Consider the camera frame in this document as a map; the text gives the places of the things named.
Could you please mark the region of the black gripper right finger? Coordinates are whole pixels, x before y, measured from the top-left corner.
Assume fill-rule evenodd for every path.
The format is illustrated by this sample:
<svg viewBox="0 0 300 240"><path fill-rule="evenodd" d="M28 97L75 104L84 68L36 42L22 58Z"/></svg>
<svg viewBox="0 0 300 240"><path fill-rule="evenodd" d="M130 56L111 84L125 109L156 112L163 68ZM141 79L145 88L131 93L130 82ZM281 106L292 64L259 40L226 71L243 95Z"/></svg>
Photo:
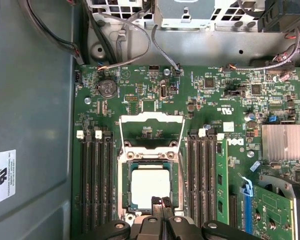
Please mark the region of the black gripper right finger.
<svg viewBox="0 0 300 240"><path fill-rule="evenodd" d="M177 216L169 197L162 198L164 240L254 240L255 236L212 220L197 226L187 216Z"/></svg>

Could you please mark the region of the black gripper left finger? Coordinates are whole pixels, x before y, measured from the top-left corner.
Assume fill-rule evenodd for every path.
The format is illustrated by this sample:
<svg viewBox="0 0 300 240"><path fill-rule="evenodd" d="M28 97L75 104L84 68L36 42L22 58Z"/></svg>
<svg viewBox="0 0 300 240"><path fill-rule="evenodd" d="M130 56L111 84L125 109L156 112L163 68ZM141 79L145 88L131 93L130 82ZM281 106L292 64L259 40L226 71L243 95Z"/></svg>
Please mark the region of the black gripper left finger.
<svg viewBox="0 0 300 240"><path fill-rule="evenodd" d="M135 218L133 224L112 220L76 237L77 240L161 240L164 199L151 198L151 213Z"/></svg>

